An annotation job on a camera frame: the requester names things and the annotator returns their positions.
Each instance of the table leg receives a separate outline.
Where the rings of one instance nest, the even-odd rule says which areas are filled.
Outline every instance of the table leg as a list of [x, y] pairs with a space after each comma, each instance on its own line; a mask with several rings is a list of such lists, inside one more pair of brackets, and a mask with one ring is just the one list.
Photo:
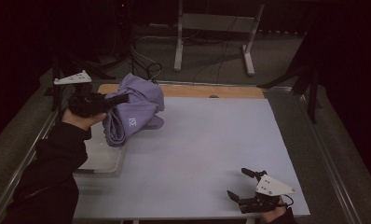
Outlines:
[[174, 71], [179, 72], [182, 70], [182, 58], [183, 58], [183, 0], [179, 0], [179, 16], [178, 16], [178, 27], [177, 27], [177, 46], [176, 55], [174, 57]]
[[255, 34], [257, 33], [257, 30], [258, 30], [258, 24], [260, 22], [261, 14], [263, 10], [264, 10], [264, 5], [259, 5], [257, 13], [255, 14], [255, 17], [254, 17], [254, 22], [253, 22], [252, 31], [250, 32], [249, 42], [247, 43], [247, 45], [243, 45], [242, 47], [244, 61], [246, 62], [247, 75], [249, 76], [254, 75], [254, 67], [253, 67], [253, 62], [252, 62], [252, 56], [250, 55], [250, 49], [252, 48], [252, 44], [255, 39]]

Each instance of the white tabletop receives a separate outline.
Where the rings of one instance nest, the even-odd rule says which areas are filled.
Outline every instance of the white tabletop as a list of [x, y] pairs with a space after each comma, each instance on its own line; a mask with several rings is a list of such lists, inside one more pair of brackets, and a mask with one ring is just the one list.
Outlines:
[[255, 217], [227, 196], [254, 197], [257, 180], [243, 167], [295, 188], [295, 216], [309, 215], [268, 100], [165, 97], [158, 116], [161, 129], [129, 141], [119, 177], [76, 178], [75, 218]]

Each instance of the purple cloth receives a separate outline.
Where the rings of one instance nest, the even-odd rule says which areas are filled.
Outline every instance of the purple cloth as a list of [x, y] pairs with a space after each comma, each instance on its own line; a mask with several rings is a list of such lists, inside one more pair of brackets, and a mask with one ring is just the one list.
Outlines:
[[103, 121], [106, 142], [110, 147], [124, 146], [133, 134], [159, 129], [164, 123], [156, 115], [165, 109], [159, 85], [129, 73], [119, 84], [118, 92], [109, 93], [106, 98], [123, 94], [128, 94], [128, 102], [110, 109]]

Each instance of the robotic arm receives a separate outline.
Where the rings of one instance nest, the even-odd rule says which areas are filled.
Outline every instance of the robotic arm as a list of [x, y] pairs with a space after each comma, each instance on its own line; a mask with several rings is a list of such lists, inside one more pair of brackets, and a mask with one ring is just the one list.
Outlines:
[[73, 114], [88, 118], [99, 113], [107, 112], [115, 105], [128, 102], [128, 95], [118, 95], [105, 99], [105, 94], [92, 92], [90, 82], [91, 78], [85, 71], [70, 77], [55, 79], [55, 85], [75, 85], [75, 93], [67, 100], [68, 107]]
[[242, 168], [241, 172], [251, 178], [255, 177], [258, 181], [255, 196], [250, 199], [241, 199], [235, 193], [227, 190], [229, 198], [239, 205], [240, 211], [243, 214], [270, 212], [275, 210], [276, 207], [286, 206], [286, 203], [279, 204], [280, 196], [295, 193], [295, 189], [268, 176], [266, 171], [253, 172]]

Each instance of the logo on towel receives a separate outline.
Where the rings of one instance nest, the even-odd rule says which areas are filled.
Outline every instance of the logo on towel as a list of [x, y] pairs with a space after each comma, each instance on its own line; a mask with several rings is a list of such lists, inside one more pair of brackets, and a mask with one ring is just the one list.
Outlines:
[[136, 126], [136, 119], [130, 119], [130, 126]]

